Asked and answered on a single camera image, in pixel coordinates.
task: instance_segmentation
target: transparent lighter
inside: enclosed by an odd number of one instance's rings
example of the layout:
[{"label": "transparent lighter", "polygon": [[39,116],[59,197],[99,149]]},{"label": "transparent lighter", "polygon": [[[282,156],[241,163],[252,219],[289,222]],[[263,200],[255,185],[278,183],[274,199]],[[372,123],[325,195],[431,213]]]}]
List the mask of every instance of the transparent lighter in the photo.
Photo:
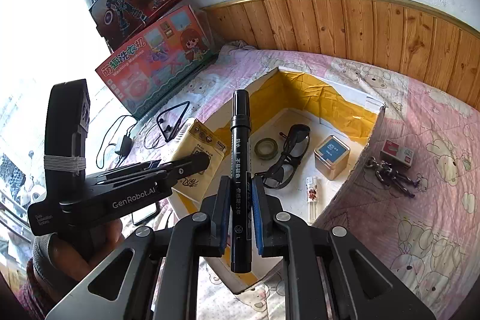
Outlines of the transparent lighter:
[{"label": "transparent lighter", "polygon": [[308,202],[308,223],[312,224],[317,219],[318,211],[318,181],[314,176],[307,177],[307,202]]}]

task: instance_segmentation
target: small red and white box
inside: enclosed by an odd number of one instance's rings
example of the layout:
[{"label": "small red and white box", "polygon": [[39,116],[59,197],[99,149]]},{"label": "small red and white box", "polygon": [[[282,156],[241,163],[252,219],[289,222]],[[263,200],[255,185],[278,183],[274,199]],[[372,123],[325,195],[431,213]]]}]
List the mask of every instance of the small red and white box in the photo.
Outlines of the small red and white box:
[{"label": "small red and white box", "polygon": [[385,160],[390,158],[395,162],[401,163],[406,168],[410,168],[412,166],[414,152],[410,148],[399,146],[392,140],[386,140],[380,151],[380,155],[385,158]]}]

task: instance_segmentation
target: black marker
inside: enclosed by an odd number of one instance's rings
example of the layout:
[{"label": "black marker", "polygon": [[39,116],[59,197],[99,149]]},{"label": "black marker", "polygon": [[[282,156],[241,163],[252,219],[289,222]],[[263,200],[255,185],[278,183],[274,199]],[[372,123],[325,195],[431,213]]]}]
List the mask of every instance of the black marker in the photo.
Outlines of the black marker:
[{"label": "black marker", "polygon": [[233,93],[232,207],[230,269],[243,274],[251,271],[251,173],[250,101],[246,90]]}]

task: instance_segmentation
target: roll of tape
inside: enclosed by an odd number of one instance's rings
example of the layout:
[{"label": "roll of tape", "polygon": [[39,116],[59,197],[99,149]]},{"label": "roll of tape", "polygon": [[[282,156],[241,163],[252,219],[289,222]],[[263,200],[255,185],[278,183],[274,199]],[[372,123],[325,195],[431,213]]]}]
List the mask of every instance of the roll of tape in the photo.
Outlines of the roll of tape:
[{"label": "roll of tape", "polygon": [[255,155],[262,160],[273,159],[278,153],[278,144],[270,138],[261,139],[255,144]]}]

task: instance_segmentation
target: wooden plank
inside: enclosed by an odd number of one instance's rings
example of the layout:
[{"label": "wooden plank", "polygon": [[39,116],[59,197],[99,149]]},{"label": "wooden plank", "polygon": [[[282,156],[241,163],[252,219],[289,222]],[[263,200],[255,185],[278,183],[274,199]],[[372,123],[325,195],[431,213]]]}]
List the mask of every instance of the wooden plank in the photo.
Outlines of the wooden plank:
[{"label": "wooden plank", "polygon": [[286,0],[300,52],[320,53],[317,21],[311,0]]},{"label": "wooden plank", "polygon": [[406,7],[404,18],[400,73],[423,81],[430,57],[434,19],[428,14]]},{"label": "wooden plank", "polygon": [[234,4],[227,8],[230,13],[232,25],[237,33],[239,40],[244,40],[248,45],[257,46],[254,31],[251,29],[250,21],[243,4]]},{"label": "wooden plank", "polygon": [[253,35],[257,41],[258,49],[276,49],[272,27],[268,20],[267,11],[262,1],[247,2],[243,4],[248,20],[250,21]]},{"label": "wooden plank", "polygon": [[347,57],[342,0],[312,0],[323,55]]},{"label": "wooden plank", "polygon": [[403,7],[373,2],[374,57],[377,67],[398,72],[402,59]]},{"label": "wooden plank", "polygon": [[460,31],[457,55],[447,93],[475,106],[480,89],[480,40]]},{"label": "wooden plank", "polygon": [[371,0],[342,0],[346,53],[350,60],[373,64],[374,11]]},{"label": "wooden plank", "polygon": [[446,91],[457,56],[460,29],[442,19],[433,20],[431,54],[424,82]]},{"label": "wooden plank", "polygon": [[226,7],[216,8],[207,12],[212,29],[227,41],[239,40],[233,26],[230,13]]},{"label": "wooden plank", "polygon": [[273,38],[280,51],[297,51],[297,41],[286,0],[264,0]]}]

